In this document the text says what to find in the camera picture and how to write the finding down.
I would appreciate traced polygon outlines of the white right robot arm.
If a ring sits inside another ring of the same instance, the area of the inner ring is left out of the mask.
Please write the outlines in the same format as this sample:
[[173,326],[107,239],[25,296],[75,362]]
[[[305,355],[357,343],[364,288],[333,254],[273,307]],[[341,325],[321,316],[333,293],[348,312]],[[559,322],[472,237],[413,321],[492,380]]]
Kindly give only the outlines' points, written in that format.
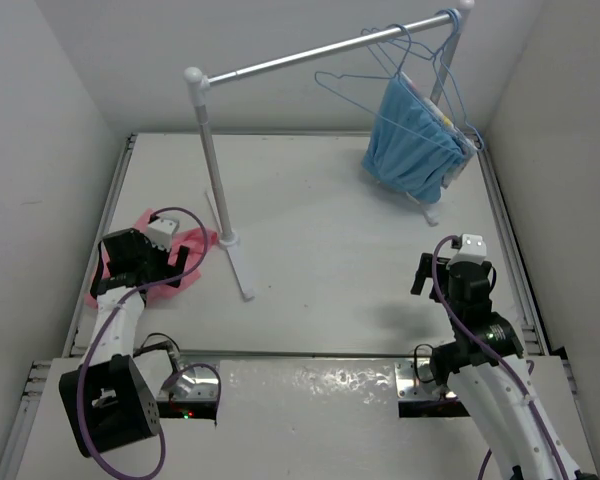
[[430,298],[447,312],[454,339],[433,349],[435,383],[451,390],[488,444],[504,479],[589,479],[552,426],[531,381],[512,324],[490,298],[492,265],[421,255],[411,292],[434,282]]

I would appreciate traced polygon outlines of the pink t shirt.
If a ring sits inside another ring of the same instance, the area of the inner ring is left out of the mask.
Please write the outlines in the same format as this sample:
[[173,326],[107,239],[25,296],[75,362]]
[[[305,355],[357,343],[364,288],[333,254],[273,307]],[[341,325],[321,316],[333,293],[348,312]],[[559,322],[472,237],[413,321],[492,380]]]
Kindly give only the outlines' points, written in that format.
[[[140,218],[129,228],[135,228],[144,233],[149,218],[152,214],[157,214],[166,217],[165,212],[159,210],[157,212],[148,209]],[[203,224],[199,224],[196,228],[177,232],[172,241],[170,250],[169,263],[175,264],[177,252],[180,245],[189,248],[189,255],[186,262],[186,269],[176,277],[149,283],[150,288],[142,292],[143,299],[148,304],[155,304],[163,300],[168,300],[191,287],[199,278],[200,272],[198,267],[204,260],[205,256],[218,243],[218,234],[212,229],[206,228]],[[90,287],[87,293],[84,294],[85,304],[94,309],[97,307],[97,296],[90,294]]]

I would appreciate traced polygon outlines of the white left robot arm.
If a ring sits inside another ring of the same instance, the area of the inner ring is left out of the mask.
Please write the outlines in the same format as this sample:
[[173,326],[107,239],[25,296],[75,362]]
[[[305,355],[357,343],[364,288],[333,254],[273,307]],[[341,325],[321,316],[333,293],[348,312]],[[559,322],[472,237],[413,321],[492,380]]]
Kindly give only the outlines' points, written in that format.
[[136,354],[138,320],[146,303],[144,285],[180,285],[189,249],[172,247],[179,228],[173,219],[155,218],[144,230],[128,228],[106,235],[89,291],[97,318],[89,350],[79,367],[61,376],[59,393],[78,449],[90,457],[92,443],[108,452],[151,438],[160,429],[156,397],[175,371],[166,346]]

